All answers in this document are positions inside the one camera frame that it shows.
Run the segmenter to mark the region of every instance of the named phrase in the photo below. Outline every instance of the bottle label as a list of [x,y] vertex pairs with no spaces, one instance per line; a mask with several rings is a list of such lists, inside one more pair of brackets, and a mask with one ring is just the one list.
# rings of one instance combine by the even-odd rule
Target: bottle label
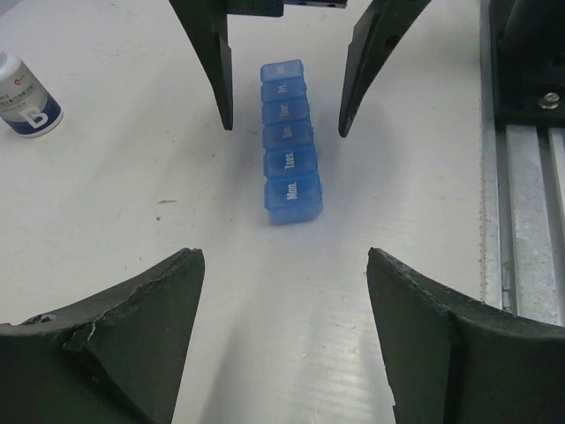
[[53,125],[61,107],[25,64],[0,82],[0,117],[22,135],[33,135]]

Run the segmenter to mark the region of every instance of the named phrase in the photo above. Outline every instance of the white bottle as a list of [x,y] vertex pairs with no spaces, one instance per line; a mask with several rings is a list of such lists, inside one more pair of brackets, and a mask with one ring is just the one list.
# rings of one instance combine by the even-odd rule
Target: white bottle
[[63,111],[21,59],[0,50],[0,118],[22,137],[55,128]]

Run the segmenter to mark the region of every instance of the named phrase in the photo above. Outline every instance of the screw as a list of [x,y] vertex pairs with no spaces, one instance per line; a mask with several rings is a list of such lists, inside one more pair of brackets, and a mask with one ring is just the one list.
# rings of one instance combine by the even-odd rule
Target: screw
[[539,107],[545,110],[557,109],[560,99],[557,93],[547,93],[539,100]]

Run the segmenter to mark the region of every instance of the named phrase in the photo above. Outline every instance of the blue pill organizer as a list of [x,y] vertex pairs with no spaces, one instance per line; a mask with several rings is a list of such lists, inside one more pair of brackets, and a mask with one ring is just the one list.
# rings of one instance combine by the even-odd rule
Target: blue pill organizer
[[265,208],[275,224],[313,220],[323,201],[304,66],[265,64],[260,75]]

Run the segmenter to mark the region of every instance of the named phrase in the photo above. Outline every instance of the white tabletop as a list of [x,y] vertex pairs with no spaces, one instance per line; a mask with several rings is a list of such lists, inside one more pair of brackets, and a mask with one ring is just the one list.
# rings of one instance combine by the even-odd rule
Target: white tabletop
[[[0,322],[202,248],[176,423],[392,424],[369,248],[480,295],[478,1],[430,4],[343,140],[347,46],[367,5],[230,17],[232,132],[167,0],[25,0],[0,18],[0,44],[65,111],[34,140],[0,126]],[[275,227],[259,69],[293,58],[305,64],[325,209]]]

